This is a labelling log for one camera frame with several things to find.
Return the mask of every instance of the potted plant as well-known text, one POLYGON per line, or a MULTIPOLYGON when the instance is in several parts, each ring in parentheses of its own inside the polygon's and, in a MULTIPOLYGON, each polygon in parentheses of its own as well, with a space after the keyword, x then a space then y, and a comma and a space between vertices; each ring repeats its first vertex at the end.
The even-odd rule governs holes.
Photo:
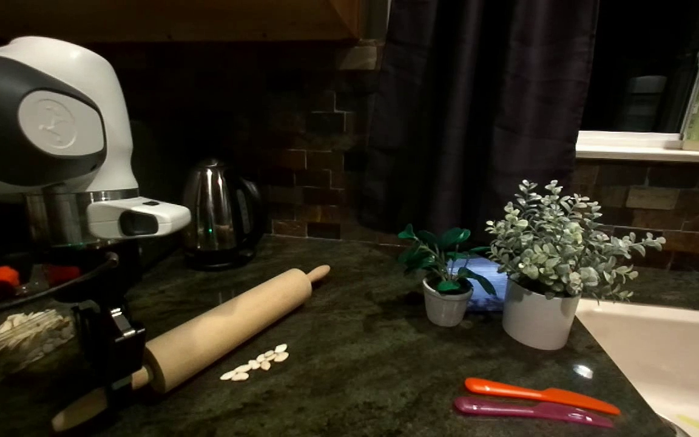
POLYGON ((481 247, 469 247, 469 227, 449 227, 443 232, 414 230, 406 226, 397 241, 410 242, 397 261, 406 271, 423 273, 425 312, 434 326, 458 326, 471 300, 471 282, 475 278, 486 292, 495 294, 492 283, 471 271, 465 261, 481 247))
POLYGON ((565 345, 580 296, 629 298, 637 277, 630 260, 665 237, 646 232, 608 235, 599 203, 563 193, 551 179, 544 190, 521 179, 500 221, 487 221, 487 258, 509 273, 502 328, 537 350, 565 345))

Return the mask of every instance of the brick wall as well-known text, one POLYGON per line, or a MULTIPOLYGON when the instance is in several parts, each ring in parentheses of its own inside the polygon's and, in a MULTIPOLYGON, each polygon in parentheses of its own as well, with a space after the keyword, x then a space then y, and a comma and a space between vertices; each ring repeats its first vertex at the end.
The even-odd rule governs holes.
MULTIPOLYGON (((220 156, 255 179, 272 232, 384 241, 357 222, 373 72, 338 71, 338 43, 97 45, 114 61, 144 190, 173 193, 191 163, 220 156)), ((616 230, 665 232, 640 264, 699 269, 699 164, 580 161, 573 186, 616 230)))
POLYGON ((369 71, 341 43, 100 43, 122 77, 141 190, 180 196, 222 158, 259 184, 276 235, 378 237, 352 214, 369 71))
POLYGON ((699 269, 699 164, 580 161, 573 190, 601 202, 611 227, 667 237, 640 264, 699 269))

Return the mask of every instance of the white flower pot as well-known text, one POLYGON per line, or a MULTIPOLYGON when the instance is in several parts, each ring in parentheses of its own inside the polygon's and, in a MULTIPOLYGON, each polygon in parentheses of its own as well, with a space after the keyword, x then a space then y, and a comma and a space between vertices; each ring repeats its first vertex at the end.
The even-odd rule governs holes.
POLYGON ((568 343, 578 296, 561 298, 509 283, 502 329, 533 350, 561 350, 568 343))
POLYGON ((440 294, 423 278, 425 312, 434 326, 458 326, 465 315, 471 288, 465 294, 440 294))

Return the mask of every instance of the dark curtain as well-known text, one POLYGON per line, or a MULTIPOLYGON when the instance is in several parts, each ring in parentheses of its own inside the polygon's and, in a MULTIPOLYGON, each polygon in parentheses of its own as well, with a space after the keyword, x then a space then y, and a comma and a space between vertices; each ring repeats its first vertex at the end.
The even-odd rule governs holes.
POLYGON ((483 230, 520 179, 568 184, 599 0, 392 0, 360 221, 483 230))

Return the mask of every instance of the black granite countertop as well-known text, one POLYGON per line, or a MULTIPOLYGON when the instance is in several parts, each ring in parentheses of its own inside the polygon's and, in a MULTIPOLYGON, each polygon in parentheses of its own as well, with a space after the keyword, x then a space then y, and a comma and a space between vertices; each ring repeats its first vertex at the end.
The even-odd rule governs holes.
MULTIPOLYGON (((328 261, 332 271, 304 309, 184 385, 141 394, 73 435, 673 435, 580 322, 559 351, 516 345, 497 312, 437 328, 392 253, 367 242, 264 237, 250 264, 227 271, 186 269, 180 253, 162 260, 128 292, 131 312, 150 337, 289 266, 328 261), (218 381, 278 343, 289 345, 289 361, 255 372, 250 381, 218 381), (561 385, 616 403, 623 415, 611 430, 461 417, 451 398, 465 377, 561 385)), ((642 269, 635 292, 637 300, 699 309, 694 273, 642 269)), ((49 435, 51 415, 88 385, 77 345, 60 346, 0 383, 0 435, 49 435)))

